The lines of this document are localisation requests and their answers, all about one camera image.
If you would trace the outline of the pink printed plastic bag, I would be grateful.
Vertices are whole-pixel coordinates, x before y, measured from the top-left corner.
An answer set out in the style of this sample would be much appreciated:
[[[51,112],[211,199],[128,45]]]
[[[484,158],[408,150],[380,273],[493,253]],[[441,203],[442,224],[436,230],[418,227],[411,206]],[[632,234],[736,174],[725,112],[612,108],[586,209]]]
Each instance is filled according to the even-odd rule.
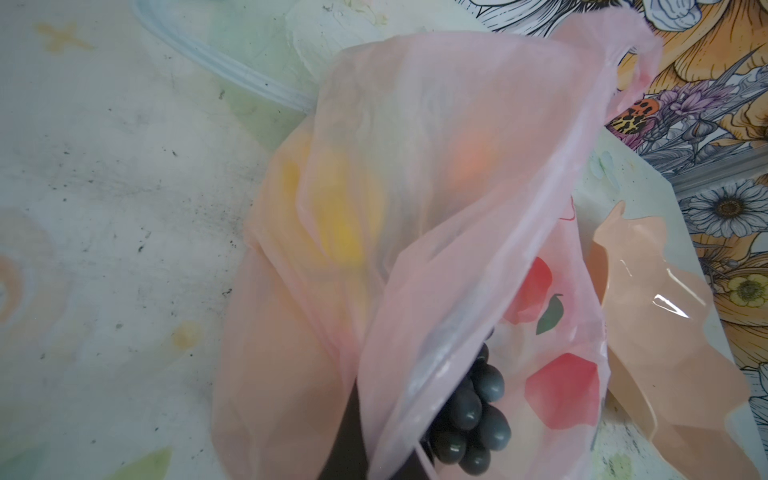
[[[358,387],[366,479],[392,479],[482,344],[512,438],[490,479],[585,479],[610,376],[572,193],[608,121],[658,70],[642,14],[574,13],[544,37],[435,31],[334,55],[272,156],[244,225],[212,442],[230,479],[317,479]],[[451,192],[450,154],[487,130],[500,162]],[[321,152],[366,164],[388,204],[366,263],[311,262]]]

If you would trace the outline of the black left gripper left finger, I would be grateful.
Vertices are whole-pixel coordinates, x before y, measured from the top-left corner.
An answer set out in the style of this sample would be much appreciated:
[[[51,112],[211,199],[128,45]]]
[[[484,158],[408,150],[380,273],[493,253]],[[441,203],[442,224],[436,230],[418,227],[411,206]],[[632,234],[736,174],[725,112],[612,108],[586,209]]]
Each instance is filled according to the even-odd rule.
[[[365,480],[368,460],[363,442],[360,401],[354,385],[334,444],[318,480]]]

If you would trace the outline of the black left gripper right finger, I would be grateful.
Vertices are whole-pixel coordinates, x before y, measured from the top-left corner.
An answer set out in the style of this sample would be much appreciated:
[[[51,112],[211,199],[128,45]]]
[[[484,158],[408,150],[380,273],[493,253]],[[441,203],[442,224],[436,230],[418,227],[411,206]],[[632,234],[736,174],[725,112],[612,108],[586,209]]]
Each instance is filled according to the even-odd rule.
[[[424,446],[414,449],[408,459],[392,476],[393,480],[430,480],[432,458]]]

